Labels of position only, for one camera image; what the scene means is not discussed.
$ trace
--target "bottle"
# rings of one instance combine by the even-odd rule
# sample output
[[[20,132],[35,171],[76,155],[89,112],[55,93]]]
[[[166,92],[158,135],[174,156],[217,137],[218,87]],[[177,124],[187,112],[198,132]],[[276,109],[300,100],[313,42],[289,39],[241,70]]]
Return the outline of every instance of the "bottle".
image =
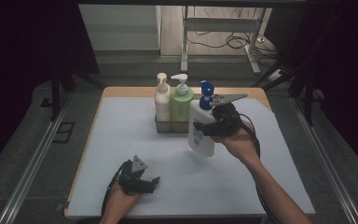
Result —
[[[211,106],[214,86],[205,80],[202,80],[200,85],[202,97],[190,103],[187,142],[190,147],[201,156],[211,157],[214,154],[214,140],[209,136],[204,136],[202,132],[197,131],[193,122],[201,122],[202,124],[215,123]]]
[[[158,85],[155,92],[156,126],[158,133],[166,133],[171,128],[171,86],[167,83],[167,75],[157,75]]]
[[[176,79],[181,82],[177,87],[172,88],[171,91],[171,121],[176,122],[172,124],[172,128],[177,133],[187,133],[188,112],[194,92],[186,85],[186,74],[175,75],[172,76],[171,79]]]

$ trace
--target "blue spray nozzle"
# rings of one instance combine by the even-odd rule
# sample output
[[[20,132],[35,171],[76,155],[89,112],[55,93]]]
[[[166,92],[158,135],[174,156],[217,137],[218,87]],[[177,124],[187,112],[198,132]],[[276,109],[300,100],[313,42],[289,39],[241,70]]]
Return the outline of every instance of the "blue spray nozzle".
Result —
[[[212,95],[214,92],[214,85],[206,80],[200,82],[202,97],[200,98],[200,108],[203,110],[211,110],[211,103],[213,101]]]

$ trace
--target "trigger spray bottle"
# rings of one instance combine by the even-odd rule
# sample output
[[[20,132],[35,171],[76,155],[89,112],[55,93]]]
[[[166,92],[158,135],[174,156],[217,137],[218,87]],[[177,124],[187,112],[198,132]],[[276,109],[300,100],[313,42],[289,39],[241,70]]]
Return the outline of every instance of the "trigger spray bottle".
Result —
[[[190,147],[201,156],[212,157],[214,154],[214,140],[197,131],[193,122],[201,122],[203,124],[215,123],[212,115],[213,107],[211,106],[214,86],[206,80],[202,80],[200,85],[202,97],[199,100],[190,102],[187,141]]]

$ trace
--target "hand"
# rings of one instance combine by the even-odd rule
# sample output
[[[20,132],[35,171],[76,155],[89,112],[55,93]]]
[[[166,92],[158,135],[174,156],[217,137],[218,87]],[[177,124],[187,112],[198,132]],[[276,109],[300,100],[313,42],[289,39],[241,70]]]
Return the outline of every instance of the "hand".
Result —
[[[124,193],[123,188],[116,182],[109,195],[105,212],[100,224],[115,224],[126,216],[135,203],[141,198],[142,194],[136,193],[128,195]]]
[[[242,122],[251,130],[253,130],[253,127],[249,122]],[[234,134],[230,136],[211,136],[211,138],[216,143],[223,144],[231,155],[238,158],[246,166],[248,166],[250,163],[260,161],[251,136],[242,128],[239,128]]]

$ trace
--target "wall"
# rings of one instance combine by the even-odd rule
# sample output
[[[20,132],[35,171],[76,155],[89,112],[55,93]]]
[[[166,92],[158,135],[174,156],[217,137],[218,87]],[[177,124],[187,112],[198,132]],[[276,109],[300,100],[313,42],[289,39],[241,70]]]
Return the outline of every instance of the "wall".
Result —
[[[159,6],[79,8],[94,50],[159,49]]]

